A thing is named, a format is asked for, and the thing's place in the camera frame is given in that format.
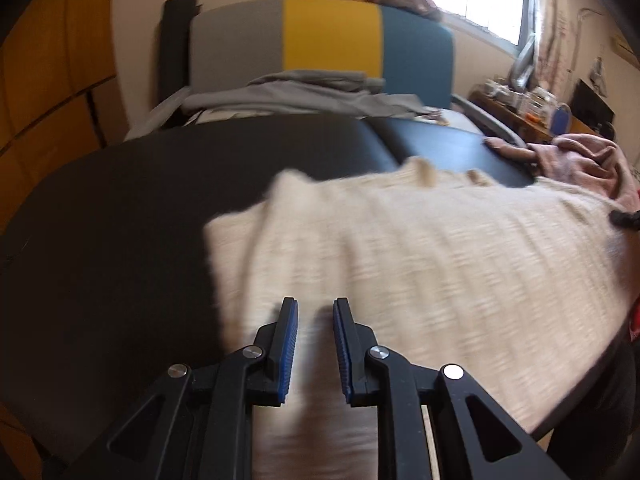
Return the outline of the black monitor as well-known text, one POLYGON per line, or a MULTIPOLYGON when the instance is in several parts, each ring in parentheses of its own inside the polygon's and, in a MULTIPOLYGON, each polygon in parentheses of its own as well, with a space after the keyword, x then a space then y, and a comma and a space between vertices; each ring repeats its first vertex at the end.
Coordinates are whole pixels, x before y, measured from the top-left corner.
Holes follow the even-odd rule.
POLYGON ((615 113, 597 92, 592 90, 581 79, 578 80, 570 99, 570 109, 573 116, 592 131, 604 136, 605 139, 615 140, 615 128, 613 126, 615 113))

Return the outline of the black rolled mat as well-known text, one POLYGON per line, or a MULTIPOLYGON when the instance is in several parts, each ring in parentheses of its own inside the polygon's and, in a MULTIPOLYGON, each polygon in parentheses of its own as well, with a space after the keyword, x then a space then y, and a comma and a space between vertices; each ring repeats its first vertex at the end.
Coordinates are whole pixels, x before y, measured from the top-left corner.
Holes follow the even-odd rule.
POLYGON ((189 84, 191 22, 198 0, 166 0, 157 43, 156 94, 163 102, 189 84))

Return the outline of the cluttered wooden desk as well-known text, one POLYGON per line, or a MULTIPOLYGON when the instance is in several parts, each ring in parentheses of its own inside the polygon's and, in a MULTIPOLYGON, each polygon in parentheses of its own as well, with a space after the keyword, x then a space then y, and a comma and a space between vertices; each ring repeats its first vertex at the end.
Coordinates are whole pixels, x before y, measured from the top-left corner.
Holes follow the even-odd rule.
MULTIPOLYGON (((530 98, 528 93, 512 92, 506 87, 486 80, 477 84, 468 95, 471 103, 498 119, 528 143, 551 142, 555 136, 549 133, 551 115, 560 104, 549 99, 530 98)), ((600 136, 572 114, 568 133, 585 133, 600 136)))

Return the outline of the grey yellow blue headboard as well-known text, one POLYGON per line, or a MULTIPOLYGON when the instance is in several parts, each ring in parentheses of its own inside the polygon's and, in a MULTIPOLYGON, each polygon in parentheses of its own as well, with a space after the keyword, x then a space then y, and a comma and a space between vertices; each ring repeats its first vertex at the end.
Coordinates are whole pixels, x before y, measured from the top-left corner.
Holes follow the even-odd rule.
POLYGON ((190 27, 190 87, 241 88, 282 70, 382 78, 385 91, 447 108, 454 38, 405 10, 349 0, 252 0, 198 14, 190 27))

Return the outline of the cream knitted sweater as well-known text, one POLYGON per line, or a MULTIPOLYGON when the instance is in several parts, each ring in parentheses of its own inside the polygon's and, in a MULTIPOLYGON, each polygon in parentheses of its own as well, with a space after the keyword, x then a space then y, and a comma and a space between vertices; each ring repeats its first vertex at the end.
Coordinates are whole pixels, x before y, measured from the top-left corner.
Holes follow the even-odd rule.
POLYGON ((254 418, 258 479, 373 479, 376 415, 344 399, 332 304, 410 362, 457 363, 526 430, 597 364, 639 293, 639 237, 612 200, 539 179, 507 188, 413 157, 388 174, 281 172, 266 198, 204 229, 224 343, 249 344, 296 299, 282 408, 254 418))

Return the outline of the grey cloth on bed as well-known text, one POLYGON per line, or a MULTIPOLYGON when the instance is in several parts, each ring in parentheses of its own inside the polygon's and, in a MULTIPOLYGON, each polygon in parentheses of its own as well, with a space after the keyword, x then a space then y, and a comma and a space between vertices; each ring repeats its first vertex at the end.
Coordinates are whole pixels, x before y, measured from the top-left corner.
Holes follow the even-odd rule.
POLYGON ((417 118, 436 114, 415 94, 389 94, 383 78, 340 70, 285 70, 231 90, 193 92, 186 112, 337 114, 352 117, 417 118))

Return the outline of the pink knitted garment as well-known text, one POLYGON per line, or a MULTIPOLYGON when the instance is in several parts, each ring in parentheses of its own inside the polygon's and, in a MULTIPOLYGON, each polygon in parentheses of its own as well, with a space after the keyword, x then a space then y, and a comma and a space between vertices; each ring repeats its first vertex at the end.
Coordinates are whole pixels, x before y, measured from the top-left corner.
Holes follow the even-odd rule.
POLYGON ((485 144, 503 158, 532 166, 538 176, 585 188, 630 214, 639 211, 639 183, 626 156, 602 136, 567 133, 549 144, 527 143, 524 148, 488 136, 485 144))

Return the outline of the wooden wardrobe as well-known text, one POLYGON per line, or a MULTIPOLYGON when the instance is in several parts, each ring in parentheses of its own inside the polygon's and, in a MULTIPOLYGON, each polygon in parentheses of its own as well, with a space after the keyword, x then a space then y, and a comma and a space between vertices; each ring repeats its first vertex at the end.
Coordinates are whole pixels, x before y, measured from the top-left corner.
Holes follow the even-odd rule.
POLYGON ((112 0, 1 0, 1 222, 48 174, 128 128, 112 0))

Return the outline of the blue chair back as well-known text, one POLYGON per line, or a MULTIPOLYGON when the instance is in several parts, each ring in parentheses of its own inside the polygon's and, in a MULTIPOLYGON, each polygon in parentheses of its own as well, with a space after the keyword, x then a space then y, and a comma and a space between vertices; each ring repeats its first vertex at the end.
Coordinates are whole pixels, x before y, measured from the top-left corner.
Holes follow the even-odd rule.
POLYGON ((571 123, 572 111, 570 110, 570 107, 566 103, 560 103, 551 115, 549 133, 552 136, 562 136, 562 134, 567 134, 571 123))

